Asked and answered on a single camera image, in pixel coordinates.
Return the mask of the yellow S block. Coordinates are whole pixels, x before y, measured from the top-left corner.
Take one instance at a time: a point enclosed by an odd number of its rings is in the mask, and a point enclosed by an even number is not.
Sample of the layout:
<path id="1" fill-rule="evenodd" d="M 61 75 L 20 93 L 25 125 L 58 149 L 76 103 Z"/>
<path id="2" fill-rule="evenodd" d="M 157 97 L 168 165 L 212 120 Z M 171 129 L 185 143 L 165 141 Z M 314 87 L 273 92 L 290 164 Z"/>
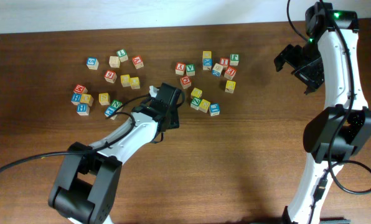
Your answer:
<path id="1" fill-rule="evenodd" d="M 100 93 L 98 95 L 98 101 L 102 106 L 110 105 L 110 96 L 108 93 Z"/>

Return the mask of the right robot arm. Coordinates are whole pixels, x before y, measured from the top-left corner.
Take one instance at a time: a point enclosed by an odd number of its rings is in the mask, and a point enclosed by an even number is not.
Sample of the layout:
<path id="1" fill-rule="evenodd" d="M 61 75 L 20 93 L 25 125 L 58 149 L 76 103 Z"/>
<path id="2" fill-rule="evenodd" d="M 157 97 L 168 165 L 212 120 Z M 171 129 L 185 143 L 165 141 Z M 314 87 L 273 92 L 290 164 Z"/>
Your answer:
<path id="1" fill-rule="evenodd" d="M 360 84 L 357 62 L 359 22 L 354 11 L 318 1 L 305 13 L 304 46 L 288 45 L 275 58 L 277 70 L 292 66 L 306 93 L 325 88 L 324 109 L 303 134 L 306 165 L 281 223 L 319 223 L 337 174 L 371 137 L 371 110 Z"/>

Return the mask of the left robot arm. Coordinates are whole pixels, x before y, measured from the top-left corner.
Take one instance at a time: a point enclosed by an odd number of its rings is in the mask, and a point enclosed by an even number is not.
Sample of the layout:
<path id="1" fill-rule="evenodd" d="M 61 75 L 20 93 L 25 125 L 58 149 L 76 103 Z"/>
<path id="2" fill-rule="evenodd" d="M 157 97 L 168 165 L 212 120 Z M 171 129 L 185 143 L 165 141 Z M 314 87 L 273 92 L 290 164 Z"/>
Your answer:
<path id="1" fill-rule="evenodd" d="M 111 223 L 123 164 L 142 146 L 179 127 L 184 92 L 163 83 L 107 137 L 86 146 L 73 143 L 64 157 L 48 205 L 72 223 Z"/>

